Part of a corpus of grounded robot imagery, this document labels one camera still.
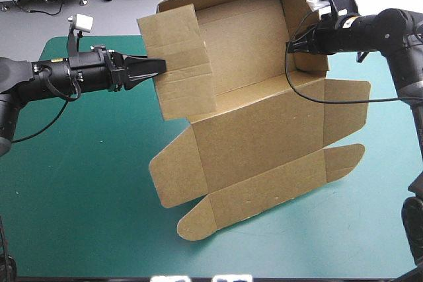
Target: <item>white label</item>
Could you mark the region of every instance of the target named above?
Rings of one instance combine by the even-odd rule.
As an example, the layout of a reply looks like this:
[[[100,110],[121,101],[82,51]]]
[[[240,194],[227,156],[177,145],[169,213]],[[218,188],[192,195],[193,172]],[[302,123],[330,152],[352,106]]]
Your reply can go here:
[[[346,19],[346,21],[344,22],[344,24],[342,25],[343,28],[350,28],[352,23],[358,18],[358,16],[355,17],[351,17]]]

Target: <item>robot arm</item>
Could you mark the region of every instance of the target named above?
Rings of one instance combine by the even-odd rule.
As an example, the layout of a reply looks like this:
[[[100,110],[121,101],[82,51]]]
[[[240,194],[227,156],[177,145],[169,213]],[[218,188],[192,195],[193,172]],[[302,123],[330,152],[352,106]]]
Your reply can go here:
[[[423,14],[386,9],[378,15],[360,16],[354,0],[307,2],[312,11],[330,6],[330,13],[288,42],[288,53],[357,52],[357,62],[361,63],[369,52],[380,51],[387,60],[398,97],[411,107],[423,154]],[[414,261],[421,269],[423,173],[408,189],[416,196],[403,205],[403,223]]]
[[[0,57],[0,157],[10,150],[19,112],[28,102],[53,97],[73,102],[85,92],[130,90],[166,72],[163,59],[124,55],[104,46],[79,52],[82,32],[91,31],[93,20],[75,15],[69,21],[69,57],[32,63]]]

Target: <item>cardboard box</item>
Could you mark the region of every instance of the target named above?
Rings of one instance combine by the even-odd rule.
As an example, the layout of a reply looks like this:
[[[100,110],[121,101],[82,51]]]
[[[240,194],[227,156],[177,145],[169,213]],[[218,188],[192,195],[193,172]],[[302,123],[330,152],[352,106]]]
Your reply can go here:
[[[308,10],[305,0],[164,0],[158,14],[138,20],[148,55],[167,60],[155,79],[163,117],[191,123],[150,164],[163,206],[205,195],[180,220],[181,237],[205,238],[360,161],[362,145],[324,148],[365,124],[367,104],[316,104],[286,81],[285,43]],[[369,96],[367,82],[325,79],[324,56],[289,58],[310,96]]]

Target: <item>green table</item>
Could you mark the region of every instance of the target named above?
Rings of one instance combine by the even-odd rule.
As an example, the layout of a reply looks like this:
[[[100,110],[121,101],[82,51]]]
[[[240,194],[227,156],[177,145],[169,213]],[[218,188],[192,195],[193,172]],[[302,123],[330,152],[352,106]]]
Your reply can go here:
[[[41,59],[65,56],[65,43],[51,39]],[[81,49],[93,44],[145,53],[139,36],[86,37]],[[363,65],[350,54],[330,62],[330,77],[370,80],[373,97],[394,94],[380,55]],[[15,137],[37,131],[61,105],[29,104]],[[148,171],[186,126],[163,121],[148,80],[128,92],[84,94],[47,132],[14,145],[0,159],[0,214],[19,274],[394,277],[413,267],[400,210],[421,159],[406,105],[371,105],[366,126],[338,143],[367,148],[344,180],[199,242],[176,234],[197,201],[161,207]]]

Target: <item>corrugated cardboard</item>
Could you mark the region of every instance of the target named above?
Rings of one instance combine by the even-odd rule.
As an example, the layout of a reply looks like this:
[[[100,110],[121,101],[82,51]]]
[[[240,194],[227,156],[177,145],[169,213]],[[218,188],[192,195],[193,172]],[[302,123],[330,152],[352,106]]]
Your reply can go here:
[[[158,11],[138,23],[148,55],[168,63],[155,79],[163,117],[187,117],[191,126],[150,172],[165,207],[205,195],[180,220],[179,235],[205,238],[357,165],[362,145],[324,148],[363,126],[367,104],[315,104],[284,75],[285,43],[305,0],[164,0]],[[325,79],[323,56],[289,58],[292,79],[310,96],[369,95],[367,82]]]

